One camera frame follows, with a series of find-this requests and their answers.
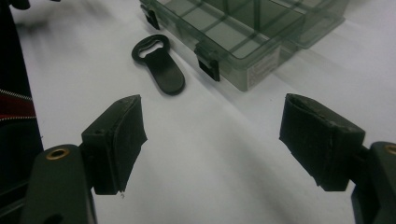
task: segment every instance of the white tabletop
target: white tabletop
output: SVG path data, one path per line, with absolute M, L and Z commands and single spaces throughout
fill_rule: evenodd
M 131 58 L 152 28 L 138 0 L 31 0 L 13 10 L 45 148 L 80 134 L 114 101 L 142 97 L 148 141 L 125 198 L 94 196 L 99 223 L 354 223 L 350 194 L 325 192 L 279 140 L 285 95 L 313 98 L 366 131 L 396 141 L 396 1 L 350 0 L 346 21 L 251 91 L 214 82 L 170 54 L 186 77 L 158 91 Z

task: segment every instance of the brass screw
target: brass screw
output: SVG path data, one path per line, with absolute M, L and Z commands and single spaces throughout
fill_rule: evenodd
M 49 161 L 56 161 L 63 157 L 66 157 L 69 153 L 70 151 L 67 148 L 58 148 L 47 154 L 46 158 Z
M 395 145 L 386 145 L 385 149 L 388 153 L 396 155 L 396 146 Z

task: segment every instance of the plastic storage box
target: plastic storage box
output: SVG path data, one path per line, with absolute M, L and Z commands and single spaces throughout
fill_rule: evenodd
M 247 91 L 344 21 L 348 0 L 140 0 L 148 22 L 192 49 L 200 67 Z

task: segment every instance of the black bottle opener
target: black bottle opener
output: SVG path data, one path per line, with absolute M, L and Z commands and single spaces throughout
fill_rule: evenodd
M 140 57 L 140 52 L 153 47 L 158 42 L 163 43 L 162 48 L 155 49 L 146 57 Z M 181 93 L 185 86 L 183 73 L 168 54 L 170 49 L 169 39 L 164 35 L 151 35 L 140 41 L 132 50 L 132 58 L 137 63 L 145 64 L 153 75 L 161 91 L 168 95 Z

